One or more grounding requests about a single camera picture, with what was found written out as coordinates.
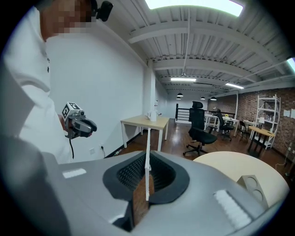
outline desk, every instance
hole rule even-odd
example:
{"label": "desk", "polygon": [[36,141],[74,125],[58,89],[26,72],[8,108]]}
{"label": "desk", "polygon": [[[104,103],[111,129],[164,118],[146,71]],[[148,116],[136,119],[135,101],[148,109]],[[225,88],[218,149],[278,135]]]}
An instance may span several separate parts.
{"label": "desk", "polygon": [[162,144],[162,136],[163,136],[163,129],[166,127],[166,133],[165,133],[165,140],[167,140],[167,133],[168,133],[168,121],[169,118],[166,117],[157,117],[156,122],[151,122],[149,119],[147,119],[145,116],[135,116],[131,117],[125,120],[121,120],[122,125],[122,136],[123,136],[123,143],[124,148],[127,147],[127,136],[126,136],[126,130],[125,125],[133,125],[141,128],[141,134],[142,134],[142,128],[151,128],[154,130],[159,130],[159,142],[158,142],[158,151],[161,151],[161,144]]}
{"label": "desk", "polygon": [[201,155],[194,161],[214,167],[235,182],[242,175],[255,175],[269,207],[284,199],[289,192],[286,181],[274,168],[246,154],[214,152]]}
{"label": "desk", "polygon": [[[237,119],[234,119],[234,118],[229,118],[229,117],[226,117],[226,116],[223,116],[222,117],[223,118],[223,120],[225,121],[225,122],[229,122],[229,121],[231,121],[231,122],[233,122],[234,123],[234,125],[236,126],[236,128],[235,128],[235,133],[234,133],[234,137],[236,136],[236,132],[237,132],[237,130],[238,130],[238,125],[239,125],[239,120],[237,120]],[[219,132],[219,124],[220,124],[220,121],[218,120],[218,129],[217,129],[217,132]]]}
{"label": "desk", "polygon": [[205,114],[205,117],[206,117],[206,120],[205,120],[205,126],[204,126],[204,130],[206,130],[206,128],[209,126],[210,124],[210,119],[213,118],[214,119],[214,127],[215,127],[215,124],[216,124],[216,119],[218,118],[217,116],[213,116],[213,115],[210,115],[210,114]]}
{"label": "desk", "polygon": [[[244,120],[244,123],[245,123],[245,125],[248,126],[247,131],[249,129],[249,125],[251,125],[251,126],[256,126],[257,125],[255,122],[252,122],[252,121],[249,121],[249,120]],[[253,136],[253,130],[251,130],[250,139],[252,138],[252,136]]]}
{"label": "desk", "polygon": [[[251,156],[253,156],[253,157],[257,157],[257,158],[258,158],[258,157],[260,156],[260,153],[261,153],[261,151],[262,151],[262,149],[263,149],[263,146],[264,146],[264,144],[265,144],[265,142],[266,142],[266,137],[274,137],[275,134],[270,133],[268,130],[265,130],[265,129],[259,129],[259,128],[254,127],[254,126],[249,126],[249,129],[251,129],[254,133],[253,133],[253,135],[252,135],[252,140],[251,140],[250,146],[249,146],[249,148],[248,148],[248,153],[249,153]],[[256,146],[255,146],[255,148],[254,148],[254,150],[251,151],[251,146],[252,146],[252,143],[253,143],[253,141],[254,141],[254,139],[255,139],[256,133],[259,133],[258,142],[257,142],[257,144],[256,144]],[[262,136],[262,135],[264,135],[264,139],[263,139],[263,142],[262,142],[262,146],[260,147],[259,152],[256,152],[256,149],[257,149],[257,147],[258,147],[258,143],[260,142],[260,139],[261,139],[261,136]]]}

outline ceiling light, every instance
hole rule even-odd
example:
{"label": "ceiling light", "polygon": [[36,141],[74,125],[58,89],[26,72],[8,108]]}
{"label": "ceiling light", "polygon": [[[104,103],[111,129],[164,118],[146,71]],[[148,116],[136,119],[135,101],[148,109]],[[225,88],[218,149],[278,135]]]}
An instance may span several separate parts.
{"label": "ceiling light", "polygon": [[295,62],[293,58],[290,58],[287,60],[288,64],[291,66],[291,68],[293,69],[293,72],[295,72]]}
{"label": "ceiling light", "polygon": [[171,81],[187,81],[187,82],[195,82],[196,78],[171,78]]}
{"label": "ceiling light", "polygon": [[229,0],[146,0],[149,9],[164,6],[205,6],[239,16],[243,7]]}
{"label": "ceiling light", "polygon": [[232,83],[226,83],[225,85],[235,87],[235,88],[238,88],[238,89],[243,89],[244,88],[244,87],[241,87],[239,85],[232,84]]}

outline chair headrest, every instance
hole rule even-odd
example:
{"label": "chair headrest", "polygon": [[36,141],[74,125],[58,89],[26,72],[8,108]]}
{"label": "chair headrest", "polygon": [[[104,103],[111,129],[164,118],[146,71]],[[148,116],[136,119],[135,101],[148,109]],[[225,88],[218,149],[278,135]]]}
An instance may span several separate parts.
{"label": "chair headrest", "polygon": [[193,108],[195,108],[195,109],[203,108],[203,103],[201,103],[199,101],[193,101]]}

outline brick wall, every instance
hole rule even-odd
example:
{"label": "brick wall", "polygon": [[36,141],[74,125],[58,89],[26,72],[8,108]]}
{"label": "brick wall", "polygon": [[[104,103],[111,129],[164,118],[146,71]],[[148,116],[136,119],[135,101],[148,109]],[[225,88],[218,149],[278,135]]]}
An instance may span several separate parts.
{"label": "brick wall", "polygon": [[[266,96],[273,96],[277,94],[278,98],[281,98],[281,112],[280,112],[280,121],[279,127],[277,130],[276,138],[273,143],[273,147],[280,151],[281,153],[285,154],[287,148],[283,142],[281,127],[283,131],[284,140],[287,145],[291,141],[293,141],[295,145],[295,139],[293,138],[292,134],[295,133],[295,119],[290,117],[283,116],[284,110],[295,109],[295,88],[280,88],[280,89],[270,89],[270,90],[262,90],[257,92],[251,93],[244,93],[239,94],[239,102],[238,102],[238,111],[237,111],[237,119],[239,120],[252,120],[256,119],[256,112],[257,112],[257,96],[266,95]],[[210,110],[216,106],[220,108],[221,111],[224,112],[235,112],[236,109],[236,96],[230,95],[226,97],[217,98],[217,101],[210,101],[208,102],[208,109]]]}
{"label": "brick wall", "polygon": [[213,107],[219,108],[221,112],[236,113],[236,95],[217,98],[217,101],[208,100],[208,110]]}

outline office chair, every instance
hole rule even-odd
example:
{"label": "office chair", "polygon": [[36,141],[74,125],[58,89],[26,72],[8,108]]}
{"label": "office chair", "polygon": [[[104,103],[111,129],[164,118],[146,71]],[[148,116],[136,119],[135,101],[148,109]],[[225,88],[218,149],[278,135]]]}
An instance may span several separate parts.
{"label": "office chair", "polygon": [[248,142],[248,137],[247,137],[247,134],[248,133],[247,133],[246,125],[241,120],[240,120],[240,128],[238,128],[238,130],[239,130],[238,134],[241,133],[240,141],[244,138],[244,135],[245,135],[246,136],[246,139],[247,139],[247,142]]}
{"label": "office chair", "polygon": [[222,118],[222,114],[221,114],[220,109],[217,109],[217,116],[218,116],[218,119],[219,119],[219,129],[222,130],[222,131],[224,131],[224,134],[220,134],[220,136],[223,136],[223,139],[224,139],[225,137],[227,137],[227,138],[229,138],[230,141],[231,141],[231,137],[230,137],[230,135],[229,135],[229,134],[226,135],[226,133],[227,133],[227,131],[233,130],[234,127],[231,126],[231,125],[228,125],[228,124],[225,124],[225,123],[224,123],[224,120],[223,120],[223,118]]}
{"label": "office chair", "polygon": [[192,126],[189,130],[189,136],[191,136],[191,138],[195,140],[195,142],[199,142],[199,145],[198,147],[187,145],[187,148],[191,147],[193,148],[193,150],[184,152],[184,156],[186,153],[191,152],[198,152],[198,155],[200,155],[200,152],[207,153],[206,151],[202,150],[202,146],[205,144],[213,143],[217,140],[217,137],[211,134],[214,127],[210,127],[209,133],[206,133],[204,131],[205,111],[202,108],[203,104],[201,102],[193,101],[193,107],[189,109],[189,121],[192,122]]}

